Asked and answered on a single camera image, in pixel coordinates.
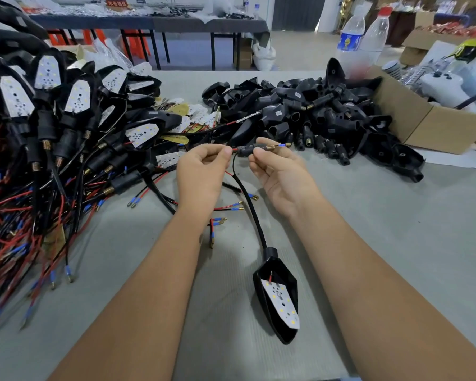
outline white plastic bottle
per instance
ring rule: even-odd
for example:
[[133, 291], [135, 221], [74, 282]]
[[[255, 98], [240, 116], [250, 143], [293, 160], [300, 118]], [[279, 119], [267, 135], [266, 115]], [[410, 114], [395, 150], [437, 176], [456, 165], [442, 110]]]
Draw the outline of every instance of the white plastic bottle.
[[383, 6], [379, 9], [376, 20], [369, 26], [361, 40], [360, 57], [366, 69], [375, 64], [381, 56], [390, 29], [389, 17], [392, 11], [391, 6]]
[[346, 77], [350, 77], [359, 62], [358, 47], [365, 33], [364, 15], [365, 9], [361, 5], [357, 5], [354, 15], [342, 28], [340, 41], [336, 47], [336, 58], [346, 73]]

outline red sign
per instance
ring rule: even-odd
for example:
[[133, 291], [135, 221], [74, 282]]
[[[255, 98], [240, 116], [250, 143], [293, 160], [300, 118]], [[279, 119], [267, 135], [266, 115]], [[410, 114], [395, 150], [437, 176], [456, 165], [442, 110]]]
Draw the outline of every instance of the red sign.
[[112, 6], [113, 8], [128, 8], [129, 7], [127, 0], [106, 0], [106, 5]]

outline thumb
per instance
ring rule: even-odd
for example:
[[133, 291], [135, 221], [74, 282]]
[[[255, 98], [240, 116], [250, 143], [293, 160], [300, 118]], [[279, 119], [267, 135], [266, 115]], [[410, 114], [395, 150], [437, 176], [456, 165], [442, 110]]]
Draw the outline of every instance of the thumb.
[[290, 159], [277, 155], [274, 152], [265, 151], [262, 148], [254, 148], [254, 157], [267, 167], [274, 169], [275, 171], [282, 171], [289, 167]]
[[217, 154], [217, 157], [212, 161], [211, 166], [219, 170], [225, 170], [229, 164], [229, 160], [231, 160], [232, 153], [233, 149], [229, 146], [225, 146], [220, 150], [220, 152]]

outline gray table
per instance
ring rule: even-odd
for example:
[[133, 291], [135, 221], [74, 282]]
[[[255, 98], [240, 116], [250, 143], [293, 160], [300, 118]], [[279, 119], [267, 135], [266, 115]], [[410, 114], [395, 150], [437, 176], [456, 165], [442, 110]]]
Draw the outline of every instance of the gray table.
[[[69, 44], [65, 29], [69, 30], [70, 36], [74, 39], [71, 29], [120, 29], [123, 41], [125, 43], [125, 50], [130, 60], [133, 61], [132, 55], [127, 43], [127, 37], [147, 37], [152, 39], [152, 47], [155, 56], [157, 69], [160, 70], [159, 56], [157, 52], [157, 45], [155, 44], [154, 31], [162, 32], [162, 39], [164, 41], [164, 48], [166, 51], [167, 62], [169, 54], [167, 50], [167, 42], [165, 32], [209, 32], [212, 41], [212, 70], [215, 70], [215, 37], [231, 37], [233, 38], [233, 49], [236, 47], [236, 70], [240, 69], [240, 41], [235, 45], [235, 35], [238, 38], [241, 33], [252, 33], [259, 41], [259, 45], [266, 47], [269, 41], [270, 32], [265, 20], [246, 20], [246, 19], [213, 19], [207, 24], [204, 24], [200, 19], [192, 17], [148, 17], [148, 16], [109, 16], [109, 17], [95, 17], [95, 16], [77, 16], [77, 15], [31, 15], [30, 16], [38, 24], [45, 29], [60, 33], [64, 37], [66, 44]], [[149, 33], [143, 33], [142, 29], [148, 29]], [[126, 30], [137, 30], [137, 33], [128, 33]], [[216, 32], [232, 32], [232, 34], [216, 34]], [[146, 61], [148, 61], [148, 54], [146, 52], [143, 40], [143, 53]]]
[[[276, 85], [323, 74], [165, 71], [158, 77], [163, 96], [200, 102], [201, 88], [216, 81], [234, 84], [258, 76]], [[300, 155], [356, 232], [476, 345], [476, 170], [428, 164], [425, 179], [414, 184], [360, 155], [346, 167], [313, 150]], [[288, 346], [268, 329], [251, 277], [260, 262], [254, 225], [248, 212], [229, 212], [229, 220], [216, 227], [215, 248], [203, 244], [173, 379], [309, 381], [348, 375], [352, 363], [303, 246], [264, 199], [246, 161], [237, 164], [247, 190], [261, 196], [255, 207], [267, 242], [298, 279], [301, 329]], [[175, 175], [159, 188], [176, 198]], [[11, 303], [0, 325], [1, 381], [47, 377], [145, 257], [171, 215], [151, 193], [135, 209], [127, 208], [139, 187], [96, 214], [72, 249], [76, 281], [46, 290], [31, 325], [21, 332], [27, 301], [18, 297]], [[219, 204], [235, 199], [223, 189]]]

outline blue bottle label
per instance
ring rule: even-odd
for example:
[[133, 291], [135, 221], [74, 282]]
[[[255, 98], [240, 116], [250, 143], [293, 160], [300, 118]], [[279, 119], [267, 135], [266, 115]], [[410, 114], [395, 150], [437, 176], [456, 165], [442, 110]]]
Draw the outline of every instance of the blue bottle label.
[[362, 34], [341, 33], [337, 49], [349, 52], [357, 51], [362, 37]]

